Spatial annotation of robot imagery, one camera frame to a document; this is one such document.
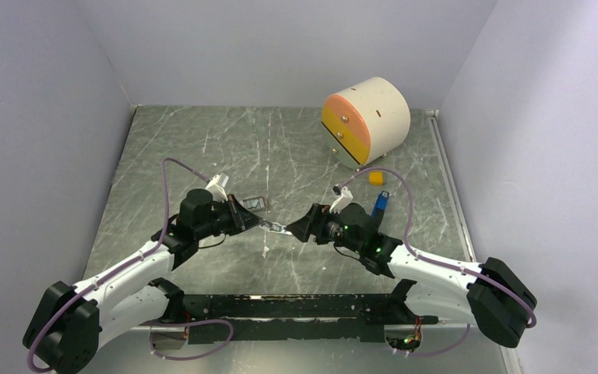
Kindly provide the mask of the light blue white stapler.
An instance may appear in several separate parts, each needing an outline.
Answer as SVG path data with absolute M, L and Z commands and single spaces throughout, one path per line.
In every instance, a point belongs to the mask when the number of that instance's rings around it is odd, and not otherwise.
M 292 233 L 287 230 L 286 225 L 280 224 L 277 222 L 263 221 L 259 225 L 259 227 L 265 231 L 270 232 L 270 233 L 275 233 L 275 234 L 280 234 L 280 235 L 292 235 Z

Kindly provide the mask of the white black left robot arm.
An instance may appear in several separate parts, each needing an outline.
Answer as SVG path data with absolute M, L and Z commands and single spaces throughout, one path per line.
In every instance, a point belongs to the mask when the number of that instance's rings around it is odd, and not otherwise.
M 229 194 L 193 189 L 174 216 L 140 249 L 74 285 L 62 281 L 43 294 L 23 336 L 35 373 L 77 373 L 115 337 L 144 323 L 187 323 L 184 292 L 166 276 L 210 236 L 234 236 L 263 219 Z

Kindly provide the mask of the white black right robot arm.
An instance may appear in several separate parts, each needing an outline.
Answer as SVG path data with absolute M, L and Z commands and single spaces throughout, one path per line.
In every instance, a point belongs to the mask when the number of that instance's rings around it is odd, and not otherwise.
M 535 326 L 534 294 L 503 261 L 466 262 L 420 251 L 379 231 L 364 208 L 351 203 L 339 213 L 314 204 L 287 230 L 299 241 L 332 243 L 354 252 L 370 272 L 412 286 L 389 302 L 391 317 L 400 323 L 415 315 L 468 323 L 488 339 L 507 348 L 519 346 L 524 332 Z

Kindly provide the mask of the yellow eraser block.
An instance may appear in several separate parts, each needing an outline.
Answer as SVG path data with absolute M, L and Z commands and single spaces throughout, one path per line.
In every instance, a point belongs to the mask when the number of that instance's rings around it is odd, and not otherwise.
M 368 174 L 368 182 L 371 185 L 384 185 L 385 177 L 382 171 L 371 171 Z

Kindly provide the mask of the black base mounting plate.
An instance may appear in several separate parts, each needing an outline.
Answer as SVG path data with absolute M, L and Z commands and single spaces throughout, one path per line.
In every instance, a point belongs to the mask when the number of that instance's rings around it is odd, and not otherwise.
M 436 316 L 416 316 L 392 294 L 186 295 L 183 308 L 153 325 L 198 323 L 190 344 L 235 341 L 357 339 L 384 343 L 387 326 L 435 325 Z

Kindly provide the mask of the cream round drawer cabinet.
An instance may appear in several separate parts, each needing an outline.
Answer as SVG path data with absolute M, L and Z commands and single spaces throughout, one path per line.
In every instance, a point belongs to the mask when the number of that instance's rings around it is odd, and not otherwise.
M 322 105 L 321 124 L 329 151 L 345 167 L 355 170 L 405 141 L 411 113 L 393 84 L 372 77 L 329 95 Z

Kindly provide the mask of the aluminium frame rail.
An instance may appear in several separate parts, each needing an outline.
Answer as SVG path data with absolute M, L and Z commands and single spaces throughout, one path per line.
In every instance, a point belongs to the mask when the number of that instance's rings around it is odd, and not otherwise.
M 397 294 L 346 295 L 166 295 L 146 291 L 107 314 L 94 312 L 102 342 L 135 326 L 189 330 L 197 343 L 212 341 L 220 325 L 232 326 L 235 340 L 340 339 L 378 341 L 386 328 L 413 329 L 451 323 L 433 312 L 414 314 Z

